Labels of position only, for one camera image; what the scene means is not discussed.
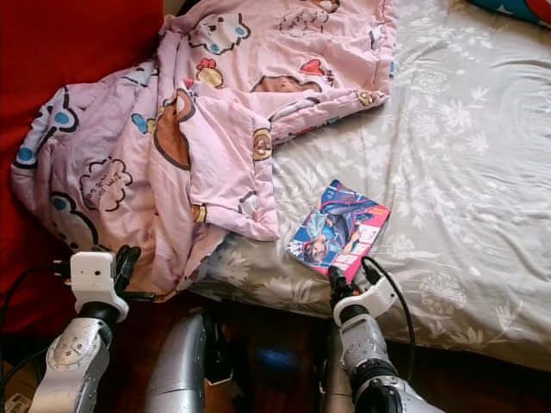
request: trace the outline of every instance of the red heart print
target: red heart print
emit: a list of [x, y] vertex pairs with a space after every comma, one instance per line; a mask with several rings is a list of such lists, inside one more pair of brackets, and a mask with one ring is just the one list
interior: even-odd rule
[[319, 59], [312, 59], [309, 62], [306, 62], [301, 66], [300, 71], [307, 75], [324, 76], [325, 74], [321, 69], [321, 62]]

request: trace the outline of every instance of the red cushion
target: red cushion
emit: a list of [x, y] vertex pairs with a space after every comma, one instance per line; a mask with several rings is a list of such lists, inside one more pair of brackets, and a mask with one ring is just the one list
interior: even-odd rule
[[[0, 293], [35, 264], [69, 256], [11, 193], [9, 166], [34, 114], [60, 86], [95, 82], [151, 56], [163, 22], [160, 0], [2, 1], [0, 14]], [[72, 316], [71, 290], [33, 274], [10, 301], [3, 332], [56, 333]]]

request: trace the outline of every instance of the blue pillow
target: blue pillow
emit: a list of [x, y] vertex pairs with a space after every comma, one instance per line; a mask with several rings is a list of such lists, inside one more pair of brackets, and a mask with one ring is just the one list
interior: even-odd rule
[[484, 9], [551, 27], [551, 0], [470, 0], [470, 2]]

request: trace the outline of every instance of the power cord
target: power cord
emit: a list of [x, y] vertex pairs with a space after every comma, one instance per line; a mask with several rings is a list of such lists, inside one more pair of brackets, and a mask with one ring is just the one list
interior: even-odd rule
[[394, 282], [393, 277], [373, 258], [370, 256], [364, 256], [362, 258], [362, 265], [364, 270], [366, 271], [366, 276], [368, 274], [368, 266], [365, 263], [365, 260], [369, 261], [371, 264], [373, 264], [377, 270], [387, 278], [388, 282], [392, 286], [394, 292], [398, 296], [399, 302], [402, 304], [402, 308], [404, 309], [404, 313], [406, 315], [406, 322], [407, 322], [407, 330], [410, 337], [410, 354], [409, 354], [409, 366], [407, 368], [407, 375], [406, 375], [406, 381], [411, 381], [413, 377], [413, 369], [415, 367], [415, 352], [417, 345], [415, 343], [415, 331], [413, 330], [413, 321], [412, 321], [412, 314], [410, 313], [410, 309], [407, 306], [406, 299], [404, 298], [404, 295], [399, 290], [398, 286]]
[[[2, 311], [0, 312], [0, 336], [2, 334], [2, 330], [3, 330], [3, 324], [4, 324], [4, 321], [6, 319], [6, 312], [8, 311], [8, 307], [9, 307], [9, 302], [11, 301], [11, 298], [12, 296], [14, 295], [15, 293], [15, 290], [19, 287], [19, 285], [22, 283], [23, 280], [25, 280], [25, 278], [27, 278], [27, 276], [29, 274], [32, 274], [34, 272], [38, 272], [38, 271], [53, 271], [55, 274], [60, 274], [62, 276], [67, 276], [67, 270], [68, 270], [68, 265], [66, 262], [55, 262], [54, 265], [52, 266], [37, 266], [37, 267], [31, 267], [31, 268], [28, 268], [26, 269], [25, 271], [23, 271], [18, 277], [17, 279], [15, 280], [15, 282], [11, 285], [11, 287], [9, 288], [8, 292], [6, 293], [6, 296], [4, 298], [4, 301], [3, 301], [3, 305], [2, 305]], [[4, 388], [6, 386], [6, 384], [8, 383], [9, 379], [11, 379], [13, 377], [13, 375], [17, 372], [17, 370], [21, 369], [21, 367], [27, 362], [27, 361], [30, 361], [32, 360], [34, 357], [36, 357], [37, 355], [39, 355], [38, 353], [37, 354], [31, 354], [31, 356], [25, 358], [22, 362], [20, 362], [19, 364], [17, 364], [17, 366], [15, 366], [14, 368], [12, 368], [7, 374], [6, 374], [6, 377], [4, 378], [4, 374], [3, 374], [3, 353], [2, 353], [2, 343], [0, 342], [0, 389], [2, 391], [0, 391], [0, 413], [4, 413], [5, 412], [5, 396], [4, 396]]]

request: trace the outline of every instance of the mattress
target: mattress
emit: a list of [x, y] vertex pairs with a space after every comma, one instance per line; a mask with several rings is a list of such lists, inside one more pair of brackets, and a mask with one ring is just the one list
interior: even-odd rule
[[[392, 210], [372, 256], [419, 345], [551, 371], [551, 31], [462, 0], [398, 11], [390, 101], [277, 146], [280, 238], [228, 236], [194, 289], [329, 317], [328, 280], [284, 248], [337, 178]], [[379, 321], [407, 341], [399, 303]]]

